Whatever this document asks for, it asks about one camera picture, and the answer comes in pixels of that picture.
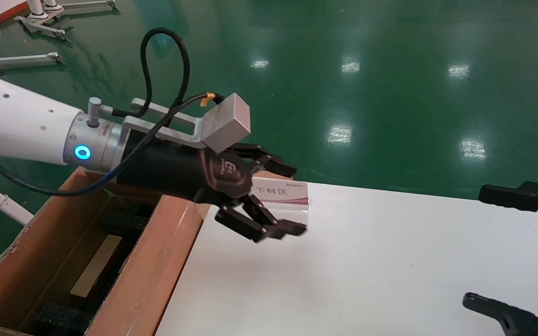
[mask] black cable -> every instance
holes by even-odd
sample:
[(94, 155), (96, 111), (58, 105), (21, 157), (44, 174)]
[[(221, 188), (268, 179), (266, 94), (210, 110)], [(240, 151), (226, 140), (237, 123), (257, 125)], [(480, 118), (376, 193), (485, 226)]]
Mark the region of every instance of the black cable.
[(193, 102), (196, 102), (196, 100), (207, 98), (206, 93), (197, 94), (196, 96), (192, 96), (188, 98), (185, 102), (180, 104), (179, 106), (176, 106), (174, 108), (171, 108), (167, 115), (165, 115), (158, 123), (155, 124), (147, 134), (141, 139), (141, 142), (139, 142), (136, 147), (134, 147), (133, 151), (128, 153), (128, 155), (114, 168), (111, 172), (107, 173), (105, 176), (103, 176), (101, 179), (93, 183), (92, 185), (89, 185), (88, 187), (85, 187), (83, 189), (74, 190), (74, 191), (60, 191), (60, 190), (47, 190), (42, 189), (40, 187), (35, 187), (34, 185), (31, 185), (29, 183), (26, 183), (19, 178), (13, 176), (10, 174), (10, 172), (4, 168), (2, 165), (0, 165), (0, 174), (3, 175), (3, 177), (7, 178), (8, 180), (12, 181), (13, 183), (16, 183), (17, 185), (20, 185), (21, 187), (24, 187), (30, 191), (34, 191), (37, 193), (49, 195), (49, 196), (79, 196), (83, 194), (90, 193), (91, 191), (94, 191), (100, 187), (102, 187), (105, 183), (111, 181), (111, 179), (115, 178), (119, 173), (121, 173), (135, 158), (136, 156), (143, 151), (144, 147), (147, 146), (147, 144), (152, 140), (152, 138), (155, 136), (155, 134), (164, 127), (165, 123), (170, 123), (173, 116), (178, 113), (180, 110), (184, 109), (186, 106), (192, 104)]
[(188, 89), (188, 82), (190, 81), (190, 58), (188, 57), (188, 51), (186, 51), (186, 45), (180, 36), (178, 36), (173, 30), (168, 28), (153, 28), (149, 30), (145, 36), (142, 38), (141, 42), (141, 65), (142, 65), (142, 74), (145, 77), (145, 87), (147, 88), (147, 97), (145, 98), (145, 104), (143, 108), (138, 112), (128, 112), (122, 111), (120, 109), (114, 109), (113, 115), (118, 117), (126, 117), (131, 115), (132, 117), (140, 118), (145, 112), (149, 109), (149, 105), (152, 100), (152, 88), (151, 88), (151, 74), (149, 73), (149, 66), (147, 64), (147, 45), (149, 40), (157, 34), (165, 34), (170, 36), (173, 41), (177, 44), (177, 48), (180, 49), (180, 54), (182, 56), (182, 83), (180, 85), (180, 91), (177, 93), (177, 97), (171, 104), (171, 108), (176, 107), (182, 103), (184, 95), (186, 95), (186, 90)]

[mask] cable connector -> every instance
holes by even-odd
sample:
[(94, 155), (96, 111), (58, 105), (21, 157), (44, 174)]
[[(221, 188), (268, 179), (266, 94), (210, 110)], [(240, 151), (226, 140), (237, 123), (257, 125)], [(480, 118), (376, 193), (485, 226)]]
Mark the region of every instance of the cable connector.
[(215, 94), (215, 98), (213, 98), (213, 102), (214, 102), (215, 104), (218, 104), (218, 105), (219, 105), (219, 104), (221, 104), (221, 102), (223, 102), (225, 99), (226, 99), (225, 96), (223, 96), (222, 94), (218, 94), (218, 93), (216, 93), (216, 94)]
[(209, 102), (211, 102), (211, 100), (213, 100), (214, 98), (215, 98), (215, 93), (207, 92), (207, 98), (203, 98), (200, 101), (200, 106), (202, 106), (204, 108), (207, 107)]

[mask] yellow cable tie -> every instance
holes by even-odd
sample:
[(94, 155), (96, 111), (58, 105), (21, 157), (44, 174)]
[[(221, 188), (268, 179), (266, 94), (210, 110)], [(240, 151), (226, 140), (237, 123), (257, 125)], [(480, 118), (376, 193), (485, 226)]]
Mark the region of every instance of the yellow cable tie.
[(211, 100), (213, 100), (213, 98), (215, 98), (215, 93), (207, 92), (207, 98), (202, 98), (202, 100), (200, 101), (200, 106), (204, 108), (207, 107), (207, 105)]

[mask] blue led light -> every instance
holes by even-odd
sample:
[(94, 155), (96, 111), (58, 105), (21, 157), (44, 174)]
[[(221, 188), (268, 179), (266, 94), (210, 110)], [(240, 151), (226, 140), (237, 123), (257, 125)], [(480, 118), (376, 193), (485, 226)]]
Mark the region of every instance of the blue led light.
[(90, 158), (90, 149), (85, 145), (79, 145), (74, 149), (74, 154), (81, 160), (88, 160)]

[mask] white pipe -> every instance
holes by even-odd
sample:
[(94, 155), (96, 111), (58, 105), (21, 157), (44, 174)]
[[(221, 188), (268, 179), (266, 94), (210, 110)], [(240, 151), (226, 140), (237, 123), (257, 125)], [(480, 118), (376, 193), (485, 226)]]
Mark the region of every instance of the white pipe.
[(14, 200), (9, 198), (7, 195), (0, 193), (0, 210), (4, 214), (11, 217), (13, 220), (18, 223), (26, 226), (28, 222), (32, 219), (33, 215), (28, 210), (22, 208), (21, 205), (17, 204)]

